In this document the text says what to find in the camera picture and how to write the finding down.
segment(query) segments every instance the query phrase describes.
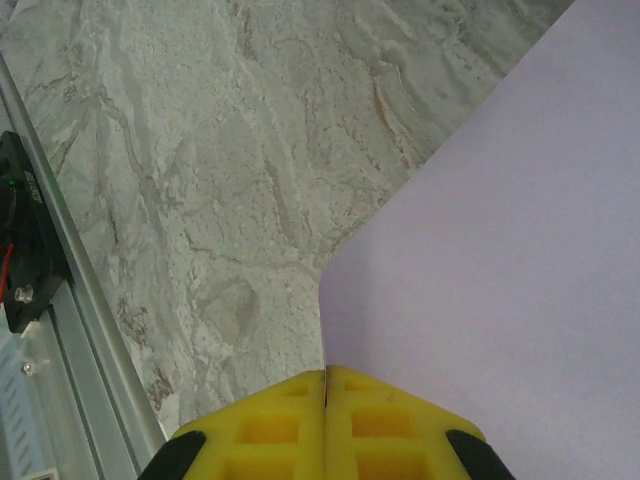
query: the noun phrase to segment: silver frame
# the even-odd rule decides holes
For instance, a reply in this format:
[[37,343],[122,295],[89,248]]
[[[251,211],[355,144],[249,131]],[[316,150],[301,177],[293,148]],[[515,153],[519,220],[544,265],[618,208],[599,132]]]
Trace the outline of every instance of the silver frame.
[[[0,94],[12,130],[31,159],[71,271],[49,311],[20,340],[22,354],[36,365],[26,377],[30,397],[40,405],[35,410],[42,418],[36,421],[50,430],[52,466],[62,478],[65,471],[70,478],[135,478],[165,436],[1,55]],[[51,389],[57,390],[61,404],[50,398]],[[51,432],[44,424],[60,431]],[[68,458],[60,458],[60,451]]]

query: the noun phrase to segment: black rubber pad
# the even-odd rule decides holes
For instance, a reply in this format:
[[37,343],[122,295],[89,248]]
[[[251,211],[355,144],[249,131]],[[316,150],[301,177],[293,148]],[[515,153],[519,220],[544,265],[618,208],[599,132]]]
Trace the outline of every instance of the black rubber pad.
[[169,440],[151,459],[138,480],[182,480],[206,441],[206,435],[199,431]]
[[449,430],[447,439],[471,480],[515,480],[491,445],[460,430]]

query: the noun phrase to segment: red wire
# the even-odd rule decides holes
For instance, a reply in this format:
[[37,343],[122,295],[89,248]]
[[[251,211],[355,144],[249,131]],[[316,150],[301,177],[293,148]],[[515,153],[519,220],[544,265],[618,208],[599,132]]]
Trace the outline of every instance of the red wire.
[[4,254],[4,261],[2,262],[2,281],[0,282],[0,304],[4,298],[4,291],[7,289],[7,277],[9,277],[9,260],[13,253],[13,244],[9,245],[7,253]]

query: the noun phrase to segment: gray marble countertop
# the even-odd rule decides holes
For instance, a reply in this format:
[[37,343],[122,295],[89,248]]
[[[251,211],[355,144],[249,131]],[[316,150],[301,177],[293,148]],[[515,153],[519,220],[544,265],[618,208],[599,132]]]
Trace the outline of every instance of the gray marble countertop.
[[20,0],[0,48],[165,429],[323,366],[333,253],[570,0]]

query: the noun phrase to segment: yellow foam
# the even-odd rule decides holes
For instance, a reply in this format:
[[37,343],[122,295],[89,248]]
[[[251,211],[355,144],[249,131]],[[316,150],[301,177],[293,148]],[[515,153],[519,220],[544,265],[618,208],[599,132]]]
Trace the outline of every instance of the yellow foam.
[[472,423],[343,367],[300,374],[182,427],[207,436],[186,480],[468,480],[445,433]]

